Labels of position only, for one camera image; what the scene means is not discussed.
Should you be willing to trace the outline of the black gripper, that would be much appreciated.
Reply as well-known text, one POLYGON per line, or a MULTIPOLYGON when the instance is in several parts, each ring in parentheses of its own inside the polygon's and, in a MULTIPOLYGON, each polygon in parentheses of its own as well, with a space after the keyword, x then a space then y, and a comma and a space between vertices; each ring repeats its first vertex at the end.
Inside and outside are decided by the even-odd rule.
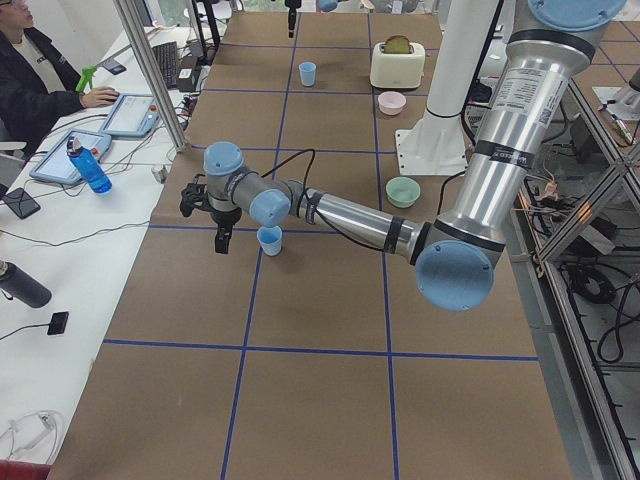
POLYGON ((285 0, 285 7, 288 9, 288 37, 294 36, 294 21, 297 17, 297 10, 301 7, 301 0, 285 0))
POLYGON ((210 213, 212 220, 217 224, 217 233, 214 239, 216 253, 228 253, 233 234, 234 225, 241 219, 242 210, 235 208, 230 211, 214 210, 210 213))

